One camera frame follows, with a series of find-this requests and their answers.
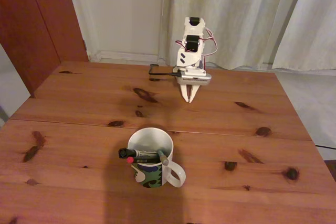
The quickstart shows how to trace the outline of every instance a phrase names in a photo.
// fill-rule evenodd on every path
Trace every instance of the white mug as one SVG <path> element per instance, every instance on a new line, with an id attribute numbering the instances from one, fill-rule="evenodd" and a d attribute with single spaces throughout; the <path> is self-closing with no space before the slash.
<path id="1" fill-rule="evenodd" d="M 169 182 L 175 187 L 181 187 L 186 179 L 184 169 L 173 162 L 174 143 L 172 138 L 163 130 L 157 128 L 143 128 L 135 132 L 128 141 L 128 149 L 157 152 L 163 150 L 167 156 L 168 165 L 157 164 L 140 164 L 132 163 L 135 170 L 135 180 L 142 186 L 154 188 L 163 186 Z M 172 170 L 177 174 L 179 179 L 172 175 Z"/>

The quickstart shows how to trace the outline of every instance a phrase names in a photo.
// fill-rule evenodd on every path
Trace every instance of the cable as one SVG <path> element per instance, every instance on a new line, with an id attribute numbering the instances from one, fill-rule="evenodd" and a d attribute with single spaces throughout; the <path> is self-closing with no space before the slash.
<path id="1" fill-rule="evenodd" d="M 323 146 L 323 145 L 315 145 L 316 147 L 321 147 L 321 148 L 326 148 L 326 149 L 332 149 L 332 150 L 336 150 L 336 148 L 334 147 L 328 147 L 328 146 Z"/>
<path id="2" fill-rule="evenodd" d="M 158 64 L 151 64 L 150 65 L 150 68 L 149 68 L 149 71 L 148 71 L 148 74 L 151 75 L 151 76 L 177 76 L 177 77 L 181 77 L 182 74 L 181 72 L 171 72 L 171 73 L 153 73 L 152 72 L 152 69 L 153 67 L 158 67 L 159 65 Z"/>
<path id="3" fill-rule="evenodd" d="M 205 27 L 205 30 L 208 33 L 209 37 L 207 37 L 205 39 L 200 38 L 200 40 L 202 40 L 202 41 L 212 40 L 214 42 L 214 44 L 215 44 L 216 50 L 213 51 L 213 52 L 211 52 L 210 54 L 206 54 L 206 55 L 202 55 L 202 56 L 210 56 L 210 55 L 213 55 L 215 52 L 217 52 L 218 45 L 217 45 L 217 41 L 216 41 L 216 39 L 214 37 L 213 32 L 209 28 L 207 28 L 207 27 Z M 183 47 L 184 51 L 186 51 L 186 52 L 190 52 L 191 51 L 191 50 L 187 50 L 186 49 L 186 47 L 183 45 L 183 43 L 182 43 L 181 40 L 176 40 L 175 43 L 178 44 L 178 45 L 180 45 L 181 47 Z"/>
<path id="4" fill-rule="evenodd" d="M 201 39 L 201 40 L 203 40 L 203 41 L 212 40 L 214 42 L 214 44 L 215 44 L 216 50 L 213 51 L 213 52 L 211 52 L 210 54 L 206 54 L 206 55 L 202 55 L 202 56 L 210 56 L 210 55 L 213 55 L 215 52 L 217 52 L 218 45 L 217 45 L 217 41 L 216 41 L 216 39 L 215 39 L 214 34 L 212 33 L 212 31 L 209 28 L 207 28 L 207 27 L 205 27 L 205 30 L 209 34 L 210 37 L 208 37 L 206 39 Z"/>

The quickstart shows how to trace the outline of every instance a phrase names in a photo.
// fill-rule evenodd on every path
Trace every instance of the gray floor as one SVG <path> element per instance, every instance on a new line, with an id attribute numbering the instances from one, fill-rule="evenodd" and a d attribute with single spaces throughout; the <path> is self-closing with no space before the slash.
<path id="1" fill-rule="evenodd" d="M 336 76 L 276 75 L 315 144 L 336 148 Z M 324 160 L 336 159 L 336 150 L 318 150 Z"/>

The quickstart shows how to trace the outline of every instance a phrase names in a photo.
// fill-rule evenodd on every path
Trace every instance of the pen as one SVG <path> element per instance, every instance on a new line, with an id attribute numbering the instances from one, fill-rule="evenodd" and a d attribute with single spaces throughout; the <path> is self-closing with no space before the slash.
<path id="1" fill-rule="evenodd" d="M 156 164 L 159 163 L 159 159 L 135 159 L 134 157 L 128 157 L 127 158 L 127 163 L 132 164 L 132 163 L 140 163 L 140 164 Z"/>
<path id="2" fill-rule="evenodd" d="M 120 158 L 136 157 L 138 159 L 154 159 L 159 157 L 157 152 L 145 152 L 127 148 L 119 149 L 118 153 Z"/>
<path id="3" fill-rule="evenodd" d="M 166 155 L 164 155 L 162 150 L 158 150 L 158 155 L 160 157 L 160 161 L 162 162 L 163 165 L 168 165 L 169 164 L 169 160 L 167 158 Z"/>

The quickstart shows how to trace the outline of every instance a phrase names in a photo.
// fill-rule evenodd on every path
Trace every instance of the black marker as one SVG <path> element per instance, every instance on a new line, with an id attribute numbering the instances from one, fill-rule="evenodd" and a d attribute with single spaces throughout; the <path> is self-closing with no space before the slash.
<path id="1" fill-rule="evenodd" d="M 120 158 L 136 157 L 137 159 L 158 159 L 159 155 L 157 152 L 145 152 L 138 150 L 131 150 L 127 148 L 119 149 L 118 151 Z"/>

